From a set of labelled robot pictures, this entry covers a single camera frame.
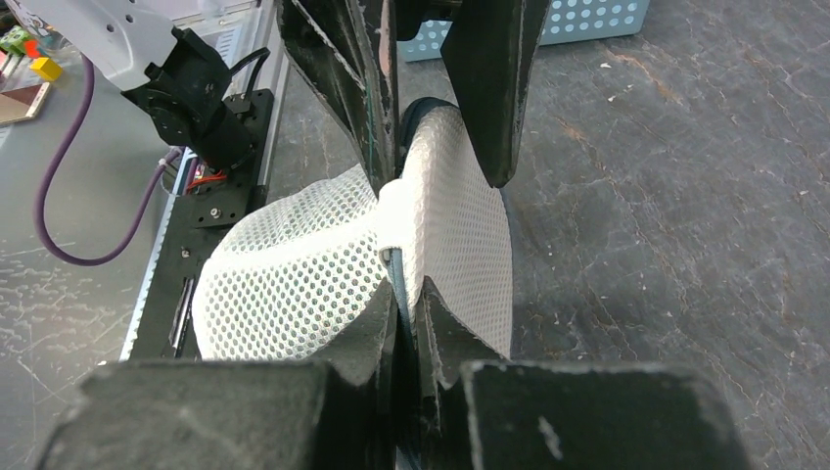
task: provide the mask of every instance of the green object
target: green object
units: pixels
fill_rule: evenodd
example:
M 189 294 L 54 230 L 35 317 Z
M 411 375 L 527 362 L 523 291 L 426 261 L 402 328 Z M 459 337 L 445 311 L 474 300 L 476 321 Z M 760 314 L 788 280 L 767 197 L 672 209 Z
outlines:
M 31 40 L 31 34 L 20 26 L 15 26 L 11 31 L 0 37 L 0 49 L 9 54 L 25 55 L 25 43 Z

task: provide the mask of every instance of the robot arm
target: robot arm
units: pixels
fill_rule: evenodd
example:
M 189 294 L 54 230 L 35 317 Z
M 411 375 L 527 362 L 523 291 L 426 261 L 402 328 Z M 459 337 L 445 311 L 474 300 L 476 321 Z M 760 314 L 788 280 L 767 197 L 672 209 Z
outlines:
M 190 147 L 217 169 L 235 168 L 254 154 L 252 133 L 222 101 L 231 70 L 190 29 L 175 27 L 142 0 L 23 4 L 150 115 L 167 144 Z
M 136 0 L 23 0 L 29 10 L 60 31 L 121 91 L 150 78 L 176 46 L 173 23 Z

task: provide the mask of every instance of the white mesh bag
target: white mesh bag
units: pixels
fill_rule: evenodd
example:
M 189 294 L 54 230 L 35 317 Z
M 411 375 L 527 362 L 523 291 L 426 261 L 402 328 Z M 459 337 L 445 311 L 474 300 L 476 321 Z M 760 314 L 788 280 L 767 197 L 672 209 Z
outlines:
M 504 205 L 455 108 L 418 125 L 402 178 L 375 198 L 360 166 L 237 223 L 202 271 L 193 324 L 204 359 L 301 359 L 368 303 L 402 252 L 405 304 L 425 275 L 474 333 L 509 355 L 512 264 Z
M 449 310 L 509 357 L 513 262 L 507 214 L 501 193 L 484 179 L 457 108 L 438 107 L 421 119 L 403 174 L 381 190 L 377 214 L 379 251 L 402 252 L 409 311 L 430 276 Z
M 205 263 L 193 299 L 204 359 L 301 359 L 363 310 L 386 269 L 377 201 L 360 166 L 237 223 Z

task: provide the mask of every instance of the black cable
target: black cable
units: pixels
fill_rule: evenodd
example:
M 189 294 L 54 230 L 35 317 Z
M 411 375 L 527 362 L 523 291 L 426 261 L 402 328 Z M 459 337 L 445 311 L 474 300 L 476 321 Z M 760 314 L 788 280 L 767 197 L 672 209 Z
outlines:
M 256 78 L 259 77 L 259 72 L 262 70 L 262 65 L 265 60 L 271 55 L 271 51 L 265 49 L 264 54 L 260 55 L 254 64 L 254 69 L 251 70 L 251 77 L 248 78 L 248 86 L 245 87 L 245 99 L 250 101 L 251 95 L 254 94 L 254 86 L 256 85 Z
M 249 55 L 243 57 L 242 60 L 237 62 L 236 65 L 231 68 L 231 76 L 234 76 L 237 73 L 239 73 L 240 71 L 242 71 L 242 69 L 244 69 L 251 62 L 258 59 L 260 56 L 263 56 L 263 55 L 267 56 L 268 54 L 270 54 L 270 51 L 268 51 L 267 47 L 262 47 L 262 48 L 256 49 L 255 51 L 251 52 Z

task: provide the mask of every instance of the red wire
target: red wire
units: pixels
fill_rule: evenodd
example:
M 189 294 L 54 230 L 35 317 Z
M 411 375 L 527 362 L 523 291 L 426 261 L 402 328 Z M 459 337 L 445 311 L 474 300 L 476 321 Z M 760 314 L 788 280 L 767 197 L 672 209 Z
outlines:
M 187 186 L 187 191 L 191 191 L 193 188 L 200 186 L 205 183 L 210 183 L 212 181 L 223 181 L 228 179 L 227 175 L 223 174 L 221 171 L 217 173 L 215 176 L 208 176 L 207 178 L 198 179 Z

